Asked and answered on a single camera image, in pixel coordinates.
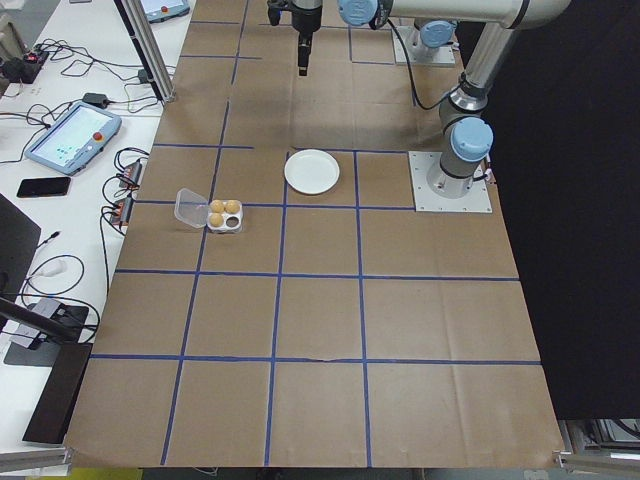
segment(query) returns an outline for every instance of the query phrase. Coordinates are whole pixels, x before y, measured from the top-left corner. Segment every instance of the black backdrop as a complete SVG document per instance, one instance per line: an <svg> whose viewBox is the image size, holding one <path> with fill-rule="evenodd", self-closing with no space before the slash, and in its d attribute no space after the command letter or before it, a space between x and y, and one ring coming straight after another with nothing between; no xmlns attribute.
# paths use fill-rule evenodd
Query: black backdrop
<svg viewBox="0 0 640 480"><path fill-rule="evenodd" d="M561 419L640 418L639 58L640 1L573 0L522 33L484 114Z"/></svg>

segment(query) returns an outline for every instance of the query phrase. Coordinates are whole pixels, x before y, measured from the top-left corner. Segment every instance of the blue cap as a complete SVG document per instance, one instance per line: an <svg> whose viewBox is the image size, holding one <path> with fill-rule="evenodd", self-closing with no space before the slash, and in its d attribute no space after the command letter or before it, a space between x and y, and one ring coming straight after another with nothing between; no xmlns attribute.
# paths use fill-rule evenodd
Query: blue cap
<svg viewBox="0 0 640 480"><path fill-rule="evenodd" d="M435 20L433 22L425 23L420 29L420 39L422 43L429 48L438 48L446 45L453 32L456 29L456 25L446 20Z"/></svg>
<svg viewBox="0 0 640 480"><path fill-rule="evenodd" d="M354 27L369 23L377 10L378 0L338 0L342 20Z"/></svg>
<svg viewBox="0 0 640 480"><path fill-rule="evenodd" d="M465 162L479 162L491 150L493 131L484 120L468 117L459 121L451 133L451 147Z"/></svg>

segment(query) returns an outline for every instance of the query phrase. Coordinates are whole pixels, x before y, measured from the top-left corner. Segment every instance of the white plate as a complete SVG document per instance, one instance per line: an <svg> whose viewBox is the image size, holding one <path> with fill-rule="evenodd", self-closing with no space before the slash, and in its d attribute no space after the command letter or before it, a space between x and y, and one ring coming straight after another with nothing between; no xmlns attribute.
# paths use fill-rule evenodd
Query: white plate
<svg viewBox="0 0 640 480"><path fill-rule="evenodd" d="M301 150L284 166L284 177L294 190L318 195L331 189L340 177L336 159L321 150Z"/></svg>

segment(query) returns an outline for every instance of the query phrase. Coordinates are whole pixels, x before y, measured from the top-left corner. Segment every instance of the black phone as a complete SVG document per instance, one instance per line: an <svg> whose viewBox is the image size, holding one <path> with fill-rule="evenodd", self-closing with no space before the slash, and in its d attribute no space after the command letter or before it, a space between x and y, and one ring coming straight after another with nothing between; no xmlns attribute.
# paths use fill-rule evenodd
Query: black phone
<svg viewBox="0 0 640 480"><path fill-rule="evenodd" d="M18 198L66 195L70 183L70 177L25 178L18 188Z"/></svg>

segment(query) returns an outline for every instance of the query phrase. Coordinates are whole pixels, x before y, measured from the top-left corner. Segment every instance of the brown egg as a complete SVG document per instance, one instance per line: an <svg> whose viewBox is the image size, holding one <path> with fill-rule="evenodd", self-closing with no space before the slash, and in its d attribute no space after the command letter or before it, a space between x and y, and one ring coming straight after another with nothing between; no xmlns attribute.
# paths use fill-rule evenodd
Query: brown egg
<svg viewBox="0 0 640 480"><path fill-rule="evenodd" d="M219 213L209 215L209 223L212 227L218 228L224 225L224 218Z"/></svg>
<svg viewBox="0 0 640 480"><path fill-rule="evenodd" d="M222 203L222 200L214 200L213 202L211 202L211 205L209 205L209 207L211 208L211 211L213 213L224 212L224 203Z"/></svg>
<svg viewBox="0 0 640 480"><path fill-rule="evenodd" d="M240 202L237 200L229 200L227 202L227 204L225 205L224 209L232 214L235 215L236 213L238 213L240 211Z"/></svg>

